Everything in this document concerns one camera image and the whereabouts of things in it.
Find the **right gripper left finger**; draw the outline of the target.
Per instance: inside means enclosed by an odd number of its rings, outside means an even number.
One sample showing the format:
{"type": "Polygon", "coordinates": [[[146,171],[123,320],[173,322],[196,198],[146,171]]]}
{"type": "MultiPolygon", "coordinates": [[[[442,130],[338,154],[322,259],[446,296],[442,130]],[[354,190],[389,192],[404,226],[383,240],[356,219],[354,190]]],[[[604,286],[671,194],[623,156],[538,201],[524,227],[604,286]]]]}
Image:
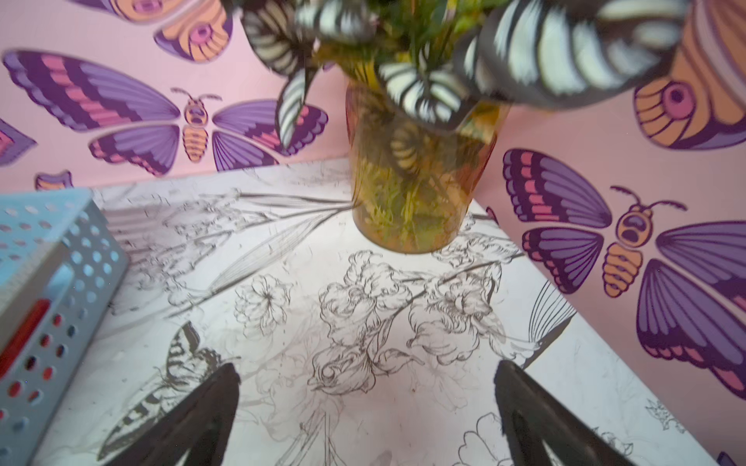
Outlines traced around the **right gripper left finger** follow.
{"type": "Polygon", "coordinates": [[[109,464],[220,466],[235,420],[240,377],[225,363],[109,464]]]}

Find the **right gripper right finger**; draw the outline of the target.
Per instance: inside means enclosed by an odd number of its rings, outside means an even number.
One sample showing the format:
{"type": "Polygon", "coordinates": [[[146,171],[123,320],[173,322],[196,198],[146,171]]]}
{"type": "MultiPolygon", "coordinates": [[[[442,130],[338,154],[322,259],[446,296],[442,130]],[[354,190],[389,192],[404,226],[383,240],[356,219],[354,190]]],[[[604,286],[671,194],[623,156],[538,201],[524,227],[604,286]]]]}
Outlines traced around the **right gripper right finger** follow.
{"type": "Polygon", "coordinates": [[[552,394],[512,361],[497,366],[495,401],[516,465],[550,465],[553,452],[565,465],[629,465],[552,394]]]}

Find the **plain red sock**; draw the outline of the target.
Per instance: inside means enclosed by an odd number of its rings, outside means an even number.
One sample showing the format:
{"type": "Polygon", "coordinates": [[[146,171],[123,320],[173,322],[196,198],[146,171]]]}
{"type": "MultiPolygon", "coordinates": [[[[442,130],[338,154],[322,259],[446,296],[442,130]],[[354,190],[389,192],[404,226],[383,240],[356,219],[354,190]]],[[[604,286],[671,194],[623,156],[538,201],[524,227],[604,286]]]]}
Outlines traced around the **plain red sock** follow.
{"type": "Polygon", "coordinates": [[[51,299],[38,299],[31,305],[10,342],[1,353],[1,410],[25,403],[37,405],[58,374],[54,367],[66,355],[63,328],[69,318],[52,309],[51,299]]]}

